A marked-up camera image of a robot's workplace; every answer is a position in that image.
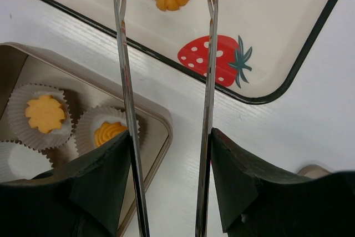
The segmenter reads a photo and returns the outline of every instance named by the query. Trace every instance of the white wooden surface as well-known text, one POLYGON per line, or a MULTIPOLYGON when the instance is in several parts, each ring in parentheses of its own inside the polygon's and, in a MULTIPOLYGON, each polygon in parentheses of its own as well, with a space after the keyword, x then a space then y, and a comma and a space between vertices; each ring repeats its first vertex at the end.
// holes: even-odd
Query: white wooden surface
MULTIPOLYGON (((45 48, 120 84, 115 39, 38 0, 0 0, 0 43, 45 48)), ((290 89, 266 105, 217 92, 214 125, 291 171, 355 168, 355 0, 339 0, 290 89)), ((167 108, 174 140, 147 193, 151 236, 193 236, 204 85, 132 48, 134 91, 167 108)), ((222 237, 213 177, 209 236, 222 237)), ((125 236, 137 237, 136 217, 125 236)))

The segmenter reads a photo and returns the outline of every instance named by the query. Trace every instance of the red strawberry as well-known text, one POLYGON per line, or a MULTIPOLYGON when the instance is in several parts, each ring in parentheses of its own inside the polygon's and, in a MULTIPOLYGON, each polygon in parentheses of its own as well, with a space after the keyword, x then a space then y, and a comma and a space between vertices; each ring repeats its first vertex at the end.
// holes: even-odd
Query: red strawberry
MULTIPOLYGON (((243 69, 252 68, 245 63, 249 60, 252 47, 244 54, 243 41, 239 44, 231 37, 218 35, 216 83, 229 87, 236 81, 240 87, 240 78, 248 82, 243 69)), ((182 65, 206 76, 208 61, 209 36, 204 36, 185 45, 177 54, 182 65)))

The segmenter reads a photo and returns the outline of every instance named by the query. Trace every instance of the metal tongs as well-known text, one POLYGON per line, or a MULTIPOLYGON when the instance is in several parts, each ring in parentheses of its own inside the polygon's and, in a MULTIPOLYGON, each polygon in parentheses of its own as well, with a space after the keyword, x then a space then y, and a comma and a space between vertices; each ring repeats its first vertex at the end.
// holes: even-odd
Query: metal tongs
POLYGON ((215 97, 217 61, 218 0, 207 0, 210 11, 209 61, 207 67, 204 121, 202 125, 199 185, 196 208, 196 237, 207 236, 207 214, 211 169, 211 130, 215 97))
POLYGON ((129 135, 133 146, 131 154, 132 173, 134 181, 134 189, 136 196, 136 206, 138 214, 139 235, 140 237, 149 237, 148 213, 146 210, 144 178, 140 160, 140 146, 138 139, 138 130, 136 124, 136 116, 133 101, 133 90, 131 82, 131 73, 129 69, 126 27, 124 16, 126 12, 126 0, 113 0, 115 10, 115 22, 117 31, 118 56, 120 62, 124 105, 126 108, 127 125, 129 135))
MULTIPOLYGON (((209 62, 206 78, 204 122, 202 127, 199 187, 197 193, 196 237, 206 237, 208 190, 210 183, 211 130, 215 95, 218 0, 207 0, 211 16, 209 38, 209 62)), ((133 101, 132 82, 129 69, 124 16, 126 0, 114 0, 117 45, 120 62, 124 104, 129 134, 133 142, 131 164, 136 194, 140 237, 149 237, 148 214, 144 193, 144 179, 140 160, 140 147, 133 101)))

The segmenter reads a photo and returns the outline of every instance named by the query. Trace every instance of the paper cupcake liner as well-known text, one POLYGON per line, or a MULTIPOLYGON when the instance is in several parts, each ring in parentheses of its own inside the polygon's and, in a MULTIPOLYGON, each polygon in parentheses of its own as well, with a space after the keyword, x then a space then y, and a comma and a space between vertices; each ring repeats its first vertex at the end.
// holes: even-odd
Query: paper cupcake liner
POLYGON ((52 169, 49 159, 20 142, 0 142, 0 183, 32 179, 52 169))
POLYGON ((73 122, 69 105, 64 96, 64 91, 54 87, 39 84, 27 84, 15 89, 8 102, 9 124, 18 139, 25 145, 35 149, 59 147, 65 144, 73 133, 73 122), (62 128, 55 129, 49 134, 41 133, 37 128, 32 129, 25 116, 27 102, 44 94, 50 94, 63 106, 66 119, 62 121, 62 128))
POLYGON ((70 138, 68 142, 61 147, 45 149, 40 152, 47 156, 49 162, 51 162, 52 167, 54 168, 59 168, 78 157, 78 151, 75 147, 74 138, 70 138))
POLYGON ((79 119, 75 131, 75 143, 79 156, 86 154, 96 148, 94 133, 104 122, 119 122, 127 126, 126 113, 113 107, 97 106, 90 108, 79 119))

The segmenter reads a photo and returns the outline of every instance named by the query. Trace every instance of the black tray edge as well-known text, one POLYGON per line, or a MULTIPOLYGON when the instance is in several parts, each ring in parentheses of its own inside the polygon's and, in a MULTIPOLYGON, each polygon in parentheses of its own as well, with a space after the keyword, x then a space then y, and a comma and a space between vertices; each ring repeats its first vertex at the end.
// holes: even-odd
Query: black tray edge
MULTIPOLYGON (((74 17, 76 19, 79 19, 80 21, 82 21, 84 23, 91 25, 92 27, 94 27, 94 28, 114 37, 114 38, 116 38, 115 31, 95 22, 94 20, 92 20, 92 19, 90 19, 90 18, 88 18, 88 17, 54 1, 54 0, 41 0, 41 1, 71 15, 72 17, 74 17)), ((232 90, 227 89, 219 84, 216 84, 216 89, 221 91, 224 94, 227 94, 228 96, 230 96, 232 98, 235 98, 238 101, 241 101, 242 103, 250 104, 250 105, 267 104, 267 103, 273 102, 274 100, 278 99, 290 87, 291 83, 293 82, 294 78, 296 77, 296 74, 298 73, 299 69, 301 68, 302 63, 305 61, 309 51, 311 50, 314 42, 316 41, 320 31, 322 30, 324 24, 326 23, 329 15, 331 14, 337 1, 338 0, 328 0, 326 6, 324 7, 321 15, 318 18, 316 24, 314 25, 313 29, 311 30, 311 33, 308 36, 305 44, 303 45, 300 53, 298 54, 297 59, 296 59, 295 63, 293 64, 290 72, 288 73, 285 81, 273 93, 266 95, 264 97, 250 98, 250 97, 244 97, 240 94, 237 94, 237 93, 233 92, 232 90)), ((180 65, 178 62, 175 62, 174 60, 169 59, 168 57, 165 57, 165 56, 157 53, 156 51, 153 51, 152 49, 149 49, 148 47, 145 47, 130 38, 127 38, 127 43, 128 43, 128 45, 138 49, 139 51, 150 55, 151 57, 183 72, 184 74, 187 74, 187 75, 189 75, 189 76, 191 76, 203 83, 206 83, 206 78, 204 76, 199 75, 190 69, 187 69, 183 65, 180 65)))

